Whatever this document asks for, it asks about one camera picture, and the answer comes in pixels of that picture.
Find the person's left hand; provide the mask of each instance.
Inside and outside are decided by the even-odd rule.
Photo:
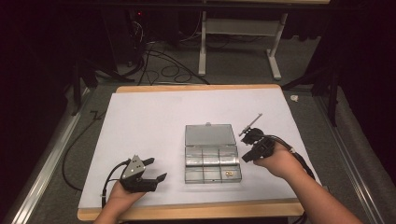
[[[105,207],[94,223],[115,223],[122,213],[126,212],[145,194],[146,192],[131,193],[123,188],[120,181],[117,181],[111,190]]]

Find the hand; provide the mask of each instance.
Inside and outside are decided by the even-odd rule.
[[[255,160],[253,163],[267,168],[271,174],[283,179],[287,179],[291,175],[298,175],[301,172],[306,174],[303,166],[278,142],[275,143],[272,156]]]
[[[111,190],[104,209],[94,223],[115,223],[122,213],[126,212],[145,194],[146,192],[131,193],[123,188],[120,181],[117,181]]]

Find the person's right hand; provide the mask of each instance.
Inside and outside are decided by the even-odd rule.
[[[267,168],[271,174],[283,179],[287,179],[291,175],[298,175],[301,172],[305,173],[303,166],[278,142],[275,143],[272,156],[255,160],[253,163]]]

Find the floor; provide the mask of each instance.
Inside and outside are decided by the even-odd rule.
[[[271,41],[267,37],[253,39],[233,36],[233,39],[227,40],[225,44],[224,37],[209,39],[206,76],[203,78],[210,84],[287,84],[304,73],[319,39],[304,42],[297,38],[281,40],[276,53],[283,77],[280,81],[272,79],[269,63],[265,58],[264,49],[271,46]],[[180,80],[187,80],[184,84],[204,83],[200,77],[192,76],[187,69],[180,69],[181,65],[174,66],[173,63],[169,63],[170,58],[175,58],[196,73],[199,57],[197,41],[180,43],[177,48],[164,43],[156,43],[149,47],[151,55],[148,72],[143,76],[140,73],[133,77],[136,80],[142,77],[141,85],[180,85]],[[119,68],[121,71],[128,69],[122,64]],[[82,188],[103,123],[102,119],[93,121],[92,111],[97,111],[98,114],[106,111],[111,93],[118,86],[125,85],[101,77],[99,82],[98,88],[88,90],[85,95],[86,103],[78,114],[78,119],[70,116],[73,105],[69,104],[53,141],[49,143],[42,160],[37,164],[20,198],[15,202],[6,219],[7,223],[10,223],[20,211],[26,195],[42,172],[42,168],[48,165],[48,158],[53,156],[55,148],[61,147],[63,150],[58,151],[59,162],[52,164],[53,173],[48,175],[48,185],[38,195],[40,200],[36,202],[35,210],[30,211],[29,218],[26,218],[24,223],[82,223],[76,215],[80,192],[65,184],[62,167],[64,166],[65,175],[72,185]],[[297,89],[285,91],[284,94],[322,184],[329,187],[330,192],[364,223],[388,223],[389,220],[394,220],[396,213],[391,209],[396,198],[394,189],[387,188],[392,186],[389,184],[389,178],[373,156],[361,133],[359,123],[348,110],[342,90],[339,91],[336,111],[338,127],[334,128],[325,116],[326,97],[312,97],[309,88],[310,86],[299,86]],[[300,99],[293,102],[290,96],[296,94]],[[64,135],[71,130],[73,132],[69,135]],[[67,138],[69,141],[64,141],[64,145],[61,146],[59,139]],[[369,194],[366,191],[361,192],[361,189],[369,189]]]

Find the table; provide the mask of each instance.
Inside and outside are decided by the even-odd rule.
[[[330,3],[330,0],[222,0],[222,2],[326,5]],[[273,46],[266,50],[268,62],[270,64],[274,80],[280,80],[282,76],[280,75],[279,68],[277,66],[275,54],[287,17],[288,13],[282,13],[279,21],[210,19],[206,16],[206,11],[203,11],[198,74],[201,76],[206,74],[206,34],[267,35],[274,37]]]
[[[121,1],[114,0],[111,2],[108,1],[74,1],[74,0],[62,0],[58,4],[62,9],[68,8],[101,8],[101,7],[135,7],[146,10],[193,10],[193,11],[244,11],[244,12],[278,12],[282,14],[280,21],[277,22],[267,22],[265,26],[269,26],[271,30],[276,30],[276,32],[272,32],[271,34],[267,32],[260,32],[261,35],[274,35],[275,41],[274,45],[271,49],[267,50],[267,57],[269,60],[269,64],[271,65],[272,73],[274,79],[281,79],[280,72],[277,67],[275,54],[276,48],[279,42],[279,39],[282,34],[283,27],[286,22],[286,18],[289,12],[299,12],[299,11],[312,11],[312,12],[323,12],[329,13],[332,11],[336,11],[336,9],[343,10],[344,8],[337,7],[329,7],[330,0],[224,0],[224,1],[203,1],[203,0],[186,0],[186,1],[177,1],[177,0],[168,0],[168,1]],[[256,21],[250,22],[250,24],[254,24],[256,27],[259,25]],[[200,49],[200,57],[199,57],[199,71],[198,73],[203,75],[205,74],[205,25],[203,26],[203,37],[202,37],[202,45]],[[127,78],[117,76],[113,71],[103,68],[103,66],[98,67],[93,64],[86,64],[88,66],[92,66],[96,70],[101,70],[106,74],[123,78],[124,81],[127,81]],[[80,64],[76,63],[76,71],[73,75],[73,84],[75,86],[75,90],[79,90],[79,76],[83,76],[78,71],[78,67]],[[74,93],[75,99],[75,112],[80,109],[81,104],[81,96],[79,91],[75,91]]]
[[[149,87],[149,86],[141,86],[141,87],[120,87],[117,90],[117,94],[125,93],[125,92],[135,92],[135,93],[158,93],[158,92],[192,92],[192,91],[245,91],[245,90],[274,90],[282,92],[280,87],[277,85],[212,85],[212,86],[157,86],[157,87]],[[101,137],[98,141],[98,146],[102,145],[103,142],[100,142]],[[295,139],[291,140],[294,146],[297,148],[304,147],[300,136],[296,136]],[[302,153],[305,156],[308,164],[310,161],[307,159],[306,152]],[[80,220],[94,220],[97,215],[100,213],[100,208],[92,208],[92,207],[80,207],[78,209],[78,218]],[[287,199],[271,199],[271,200],[255,200],[255,201],[239,201],[239,202],[218,202],[218,203],[192,203],[192,204],[163,204],[156,206],[141,206],[141,207],[133,207],[123,216],[121,219],[129,219],[129,220],[145,220],[145,219],[183,219],[183,218],[222,218],[222,217],[287,217],[287,216],[299,216],[303,212],[303,208],[301,207],[298,200],[294,198]]]

